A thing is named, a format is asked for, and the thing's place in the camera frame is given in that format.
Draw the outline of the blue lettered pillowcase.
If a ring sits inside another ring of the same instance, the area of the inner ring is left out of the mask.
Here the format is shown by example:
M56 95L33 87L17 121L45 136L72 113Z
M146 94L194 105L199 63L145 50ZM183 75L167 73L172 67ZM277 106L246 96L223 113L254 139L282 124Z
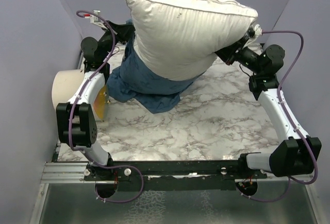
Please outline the blue lettered pillowcase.
M119 102L132 98L153 114L170 111L180 102L180 94L198 79L173 81L153 73L139 58L135 33L128 35L121 65L114 68L106 86L110 97Z

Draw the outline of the white pillow with red logo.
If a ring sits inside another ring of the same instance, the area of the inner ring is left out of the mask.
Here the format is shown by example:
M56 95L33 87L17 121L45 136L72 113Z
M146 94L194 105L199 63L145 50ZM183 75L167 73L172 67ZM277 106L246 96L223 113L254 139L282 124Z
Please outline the white pillow with red logo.
M145 66L173 81L210 68L216 51L239 41L258 12L236 0L125 0L134 50Z

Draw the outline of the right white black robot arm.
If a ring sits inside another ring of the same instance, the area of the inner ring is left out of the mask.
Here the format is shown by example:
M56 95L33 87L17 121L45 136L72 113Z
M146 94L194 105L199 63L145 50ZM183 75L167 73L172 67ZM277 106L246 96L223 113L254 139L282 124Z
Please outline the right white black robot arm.
M253 72L249 77L249 90L266 111L280 144L271 154L242 154L237 173L242 178L249 178L255 170L290 179L310 173L317 176L321 142L299 124L276 76L284 65L285 50L272 44L259 55L245 45L249 38L245 35L231 46L216 51L216 55L227 65L239 62Z

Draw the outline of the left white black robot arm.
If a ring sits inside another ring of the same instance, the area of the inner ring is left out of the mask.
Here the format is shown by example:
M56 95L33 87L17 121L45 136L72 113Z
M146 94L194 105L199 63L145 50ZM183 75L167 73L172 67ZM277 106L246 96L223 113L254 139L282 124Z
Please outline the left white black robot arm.
M103 180L113 176L111 155L97 142L97 120L104 118L108 93L106 82L110 76L108 60L118 43L125 44L134 34L132 24L102 24L104 35L96 40L86 37L80 48L84 58L82 79L66 102L56 102L58 137L73 151L81 152L89 164L96 168L96 174Z

